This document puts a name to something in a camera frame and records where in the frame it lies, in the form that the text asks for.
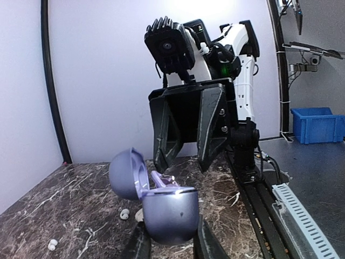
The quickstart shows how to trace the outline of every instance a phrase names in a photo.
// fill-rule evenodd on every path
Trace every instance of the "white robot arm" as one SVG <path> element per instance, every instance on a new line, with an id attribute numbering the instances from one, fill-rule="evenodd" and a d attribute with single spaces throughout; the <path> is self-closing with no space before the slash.
<path id="1" fill-rule="evenodd" d="M 202 49 L 199 50 L 190 31 L 187 29 L 185 31 L 195 56 L 194 67 L 188 70 L 188 73 L 193 75 L 197 82 L 211 80 L 212 76 L 209 65 L 203 57 L 209 53 L 209 48 L 206 43 L 201 42 Z M 245 24 L 239 23 L 224 26 L 222 34 L 218 38 L 220 40 L 215 42 L 220 43 L 222 46 L 231 46 L 234 56 L 239 58 L 241 72 L 233 81 L 236 92 L 238 120 L 245 121 L 246 118 L 250 118 L 251 121 L 255 122 L 253 111 L 253 74 L 256 57 L 253 53 L 242 53 L 243 48 L 249 43 L 249 33 Z M 177 73 L 169 74 L 167 78 L 169 86 L 184 84 Z"/>
<path id="2" fill-rule="evenodd" d="M 196 142 L 206 171 L 227 146 L 235 164 L 255 168 L 259 131 L 253 113 L 253 73 L 259 46 L 250 21 L 220 26 L 211 41 L 201 20 L 168 17 L 147 27 L 145 43 L 164 73 L 163 88 L 149 96 L 154 163 L 164 172 L 184 143 Z"/>

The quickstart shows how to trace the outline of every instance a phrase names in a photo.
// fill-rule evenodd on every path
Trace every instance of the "blue plastic bin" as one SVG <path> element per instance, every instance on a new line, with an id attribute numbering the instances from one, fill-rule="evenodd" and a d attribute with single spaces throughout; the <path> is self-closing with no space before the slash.
<path id="1" fill-rule="evenodd" d="M 293 114 L 293 133 L 301 144 L 342 142 L 345 116 L 333 115 L 330 108 L 297 108 Z"/>

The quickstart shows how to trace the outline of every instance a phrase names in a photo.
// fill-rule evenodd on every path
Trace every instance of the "white vein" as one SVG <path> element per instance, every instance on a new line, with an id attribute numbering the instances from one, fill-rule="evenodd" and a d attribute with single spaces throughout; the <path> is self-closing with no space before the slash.
<path id="1" fill-rule="evenodd" d="M 236 199 L 235 199 L 235 201 L 232 203 L 231 207 L 234 206 L 235 203 L 238 201 L 238 199 L 239 199 L 239 193 L 235 194 L 234 197 L 236 197 Z"/>
<path id="2" fill-rule="evenodd" d="M 84 248 L 82 249 L 82 251 L 80 251 L 77 259 L 81 258 L 83 253 L 88 249 L 89 244 L 92 244 L 93 242 L 95 242 L 95 241 L 90 241 L 90 239 L 93 238 L 98 231 L 100 231 L 102 228 L 104 228 L 106 226 L 106 224 L 108 224 L 108 222 L 106 222 L 102 227 L 100 227 L 96 231 L 93 231 L 92 228 L 88 228 L 88 229 L 85 230 L 86 232 L 88 232 L 89 236 L 88 236 L 88 239 L 85 242 Z"/>
<path id="3" fill-rule="evenodd" d="M 187 250 L 188 248 L 191 248 L 191 247 L 193 247 L 193 244 L 189 244 L 188 246 L 183 247 L 183 249 L 181 249 L 180 251 L 174 252 L 172 255 L 180 254 L 180 253 L 182 253 L 183 251 L 185 251 L 185 250 Z"/>
<path id="4" fill-rule="evenodd" d="M 83 180 L 81 180 L 75 187 L 79 186 L 82 182 L 84 182 L 90 175 L 87 175 L 86 177 L 84 177 Z M 45 199 L 44 201 L 42 201 L 28 216 L 26 216 L 25 218 L 23 218 L 22 220 L 27 219 L 28 217 L 30 217 L 34 212 L 36 212 L 41 206 L 43 206 L 46 202 L 48 201 L 52 201 L 53 198 L 58 195 L 58 193 L 62 192 L 66 187 L 70 186 L 71 184 L 75 183 L 78 179 L 74 179 L 73 181 L 69 182 L 67 185 L 65 185 L 63 188 L 57 190 L 52 196 L 50 196 L 48 199 Z"/>

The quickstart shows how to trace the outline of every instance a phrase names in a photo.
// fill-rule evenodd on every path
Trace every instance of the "earbud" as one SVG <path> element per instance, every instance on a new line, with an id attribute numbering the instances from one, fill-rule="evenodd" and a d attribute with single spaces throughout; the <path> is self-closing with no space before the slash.
<path id="1" fill-rule="evenodd" d="M 129 210 L 128 209 L 122 210 L 120 213 L 120 218 L 122 220 L 127 220 L 129 218 Z"/>
<path id="2" fill-rule="evenodd" d="M 49 241 L 49 244 L 48 244 L 49 251 L 54 251 L 56 246 L 57 246 L 57 244 L 58 244 L 58 241 L 56 241 L 55 239 L 51 239 Z"/>

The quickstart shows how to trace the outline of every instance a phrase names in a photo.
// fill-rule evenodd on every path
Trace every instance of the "marble surface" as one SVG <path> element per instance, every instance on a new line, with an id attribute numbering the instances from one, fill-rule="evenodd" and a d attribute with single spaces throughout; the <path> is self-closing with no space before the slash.
<path id="1" fill-rule="evenodd" d="M 0 258 L 119 258 L 136 225 L 139 202 L 117 197 L 108 181 L 108 163 L 60 167 L 0 215 Z M 154 169 L 147 161 L 148 170 Z M 166 174 L 199 190 L 201 213 L 230 258 L 261 258 L 254 230 L 225 160 L 202 174 L 197 160 L 179 158 Z M 128 208 L 127 221 L 119 218 Z M 55 251 L 50 239 L 59 241 Z M 192 257 L 192 242 L 162 246 L 152 258 Z"/>

